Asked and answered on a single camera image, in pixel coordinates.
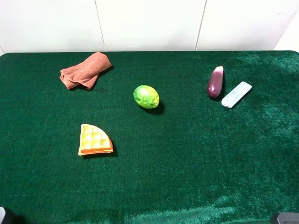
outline green felt table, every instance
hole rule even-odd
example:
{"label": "green felt table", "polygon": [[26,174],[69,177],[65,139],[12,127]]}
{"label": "green felt table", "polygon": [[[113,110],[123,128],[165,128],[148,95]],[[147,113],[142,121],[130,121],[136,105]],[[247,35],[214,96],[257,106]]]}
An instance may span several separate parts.
{"label": "green felt table", "polygon": [[[292,51],[107,52],[91,90],[59,71],[92,53],[0,57],[0,206],[27,224],[217,224],[299,212],[299,54]],[[233,109],[206,85],[222,65]],[[156,109],[133,99],[159,93]],[[115,152],[78,156],[81,124]]]}

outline eggplant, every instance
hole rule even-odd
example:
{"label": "eggplant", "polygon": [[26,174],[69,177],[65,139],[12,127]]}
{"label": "eggplant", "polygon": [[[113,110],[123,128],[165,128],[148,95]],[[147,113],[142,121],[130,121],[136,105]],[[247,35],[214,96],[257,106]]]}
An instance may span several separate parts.
{"label": "eggplant", "polygon": [[206,92],[210,98],[219,96],[223,83],[223,67],[219,66],[212,72]]}

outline towel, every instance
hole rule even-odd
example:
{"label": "towel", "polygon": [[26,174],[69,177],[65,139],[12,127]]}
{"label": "towel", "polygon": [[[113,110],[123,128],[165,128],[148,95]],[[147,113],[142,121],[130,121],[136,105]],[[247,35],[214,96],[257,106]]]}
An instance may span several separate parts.
{"label": "towel", "polygon": [[68,89],[83,85],[91,89],[100,72],[111,67],[108,57],[100,52],[89,56],[85,61],[67,69],[60,70],[60,80]]}

